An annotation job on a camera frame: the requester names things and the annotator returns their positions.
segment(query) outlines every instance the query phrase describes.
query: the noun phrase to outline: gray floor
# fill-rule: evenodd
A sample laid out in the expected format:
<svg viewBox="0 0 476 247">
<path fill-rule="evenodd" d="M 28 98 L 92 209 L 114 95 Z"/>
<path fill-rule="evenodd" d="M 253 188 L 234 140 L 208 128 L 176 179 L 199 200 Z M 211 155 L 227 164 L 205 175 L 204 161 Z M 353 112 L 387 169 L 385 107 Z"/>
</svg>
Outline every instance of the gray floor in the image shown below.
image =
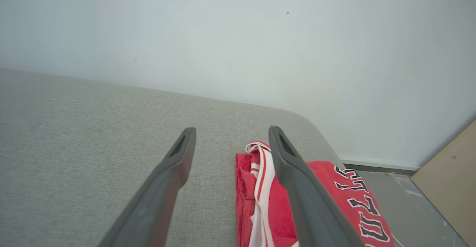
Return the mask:
<svg viewBox="0 0 476 247">
<path fill-rule="evenodd" d="M 409 176 L 358 173 L 374 194 L 392 234 L 404 247 L 467 247 Z"/>
</svg>

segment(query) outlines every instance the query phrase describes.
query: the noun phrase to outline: jersey lettering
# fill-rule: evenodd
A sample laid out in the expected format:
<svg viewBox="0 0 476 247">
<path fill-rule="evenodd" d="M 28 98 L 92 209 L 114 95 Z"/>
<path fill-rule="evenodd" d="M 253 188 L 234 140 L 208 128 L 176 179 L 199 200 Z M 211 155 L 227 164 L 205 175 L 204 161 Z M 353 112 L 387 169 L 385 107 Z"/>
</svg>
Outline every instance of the jersey lettering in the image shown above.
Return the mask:
<svg viewBox="0 0 476 247">
<path fill-rule="evenodd" d="M 334 166 L 334 171 L 340 174 L 340 176 L 347 178 L 347 179 L 361 179 L 358 173 L 355 170 L 351 169 L 339 169 L 337 166 Z"/>
<path fill-rule="evenodd" d="M 365 192 L 369 192 L 369 189 L 367 188 L 367 186 L 365 185 L 365 182 L 362 181 L 362 180 L 356 180 L 356 181 L 352 181 L 353 184 L 357 185 L 357 186 L 349 186 L 349 185 L 342 185 L 340 183 L 337 183 L 337 181 L 334 181 L 335 183 L 335 186 L 338 188 L 338 189 L 341 189 L 341 190 L 344 190 L 344 189 L 352 189 L 352 190 L 364 190 Z"/>
<path fill-rule="evenodd" d="M 359 212 L 360 214 L 360 223 L 368 226 L 373 226 L 377 227 L 379 230 L 368 230 L 365 228 L 363 225 L 359 224 L 360 227 L 360 234 L 362 237 L 371 237 L 376 240 L 382 241 L 382 242 L 389 242 L 390 238 L 388 235 L 385 233 L 384 227 L 382 223 L 378 220 L 373 220 L 373 219 L 367 219 L 365 218 L 364 214 L 362 212 Z"/>
<path fill-rule="evenodd" d="M 380 215 L 379 211 L 377 210 L 377 208 L 374 205 L 373 199 L 369 196 L 366 196 L 366 195 L 364 195 L 364 198 L 367 201 L 367 203 L 364 203 L 362 201 L 358 201 L 355 198 L 350 198 L 350 199 L 347 200 L 347 202 L 350 204 L 350 206 L 352 206 L 352 208 L 362 207 L 362 208 L 365 208 L 365 210 L 367 210 L 372 215 Z"/>
</svg>

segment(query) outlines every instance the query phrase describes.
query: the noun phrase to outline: white stripe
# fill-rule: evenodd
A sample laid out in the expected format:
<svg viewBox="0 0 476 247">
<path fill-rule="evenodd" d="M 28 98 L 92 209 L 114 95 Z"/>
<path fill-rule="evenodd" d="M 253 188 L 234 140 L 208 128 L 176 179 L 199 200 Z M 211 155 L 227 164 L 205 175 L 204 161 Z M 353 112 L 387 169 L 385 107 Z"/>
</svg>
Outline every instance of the white stripe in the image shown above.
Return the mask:
<svg viewBox="0 0 476 247">
<path fill-rule="evenodd" d="M 261 216 L 261 247 L 266 247 L 266 232 L 263 224 L 263 216 Z"/>
<path fill-rule="evenodd" d="M 257 169 L 258 171 L 260 170 L 260 165 L 257 163 L 252 162 L 251 163 L 251 169 Z"/>
<path fill-rule="evenodd" d="M 274 171 L 273 157 L 271 155 L 271 152 L 265 149 L 262 149 L 262 151 L 263 151 L 263 155 L 266 154 L 266 173 L 265 173 L 265 178 L 263 179 L 263 186 L 261 187 L 260 208 L 261 208 L 261 215 L 262 215 L 262 220 L 264 224 L 264 230 L 267 237 L 267 243 L 268 243 L 267 245 L 268 247 L 274 247 L 273 235 L 271 233 L 271 228 L 269 227 L 268 205 L 269 205 L 269 192 L 271 191 L 271 184 L 275 176 L 275 171 Z"/>
<path fill-rule="evenodd" d="M 260 164 L 263 164 L 264 160 L 263 160 L 263 155 L 261 154 L 261 151 L 260 151 Z M 255 185 L 255 200 L 256 200 L 256 203 L 258 203 L 258 191 L 260 189 L 260 184 L 261 184 L 261 176 L 263 175 L 263 169 L 262 169 L 262 166 L 260 166 L 260 172 L 258 173 L 258 179 L 256 180 L 256 185 Z"/>
<path fill-rule="evenodd" d="M 262 234 L 261 234 L 261 212 L 258 203 L 255 203 L 255 214 L 253 215 L 253 224 L 251 227 L 251 236 L 250 236 L 250 247 L 260 247 L 262 243 Z"/>
<path fill-rule="evenodd" d="M 258 146 L 263 147 L 263 148 L 267 149 L 268 151 L 271 151 L 271 149 L 270 149 L 267 145 L 265 145 L 265 144 L 263 144 L 263 143 L 261 143 L 261 142 L 257 142 L 257 141 L 253 141 L 253 142 L 249 143 L 249 144 L 246 146 L 245 151 L 246 151 L 247 153 L 249 153 L 249 152 L 251 152 L 251 151 L 257 149 Z"/>
</svg>

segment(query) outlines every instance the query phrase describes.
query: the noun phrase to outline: red fabric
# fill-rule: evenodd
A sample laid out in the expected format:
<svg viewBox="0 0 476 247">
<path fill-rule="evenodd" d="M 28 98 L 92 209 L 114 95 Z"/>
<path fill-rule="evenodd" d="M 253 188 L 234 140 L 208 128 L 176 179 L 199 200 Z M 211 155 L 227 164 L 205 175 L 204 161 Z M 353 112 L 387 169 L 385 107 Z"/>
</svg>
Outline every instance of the red fabric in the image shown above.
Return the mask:
<svg viewBox="0 0 476 247">
<path fill-rule="evenodd" d="M 238 247 L 250 245 L 255 211 L 255 185 L 257 178 L 251 174 L 251 163 L 260 163 L 259 151 L 236 155 L 237 185 L 237 237 Z M 340 170 L 330 162 L 307 163 L 325 186 L 342 212 L 368 247 L 395 247 L 390 229 L 380 215 L 372 193 L 354 170 Z M 290 247 L 296 243 L 296 230 L 289 199 L 284 187 L 274 177 L 268 201 L 267 222 L 271 229 L 272 242 L 266 238 L 266 246 Z"/>
<path fill-rule="evenodd" d="M 238 246 L 250 245 L 251 219 L 255 212 L 254 189 L 256 178 L 251 174 L 251 163 L 260 163 L 251 154 L 237 153 L 236 156 L 236 185 L 237 185 L 237 230 Z"/>
</svg>

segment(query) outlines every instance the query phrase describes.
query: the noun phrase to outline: gray fabric sofa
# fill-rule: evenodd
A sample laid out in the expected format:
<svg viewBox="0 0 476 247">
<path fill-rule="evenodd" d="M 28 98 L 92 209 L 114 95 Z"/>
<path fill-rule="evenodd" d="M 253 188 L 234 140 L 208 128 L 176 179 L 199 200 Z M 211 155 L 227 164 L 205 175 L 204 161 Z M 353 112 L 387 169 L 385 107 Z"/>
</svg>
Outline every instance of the gray fabric sofa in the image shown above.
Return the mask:
<svg viewBox="0 0 476 247">
<path fill-rule="evenodd" d="M 343 167 L 295 113 L 0 69 L 0 241 L 95 246 L 181 131 L 197 128 L 167 246 L 236 246 L 235 154 L 280 126 L 307 161 Z"/>
</svg>

